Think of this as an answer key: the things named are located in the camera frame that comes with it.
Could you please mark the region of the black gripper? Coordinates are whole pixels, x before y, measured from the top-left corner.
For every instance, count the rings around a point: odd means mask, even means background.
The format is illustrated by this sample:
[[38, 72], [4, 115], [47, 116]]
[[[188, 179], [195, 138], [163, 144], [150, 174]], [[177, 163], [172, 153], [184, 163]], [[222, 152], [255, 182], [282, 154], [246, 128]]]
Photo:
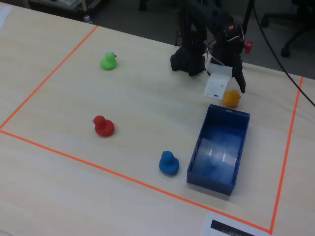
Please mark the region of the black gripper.
[[240, 56], [242, 50], [242, 40], [231, 40], [225, 42], [219, 42], [216, 40], [212, 47], [212, 63], [233, 67], [232, 76], [237, 81], [241, 93], [245, 93], [246, 81], [243, 75], [243, 61]]

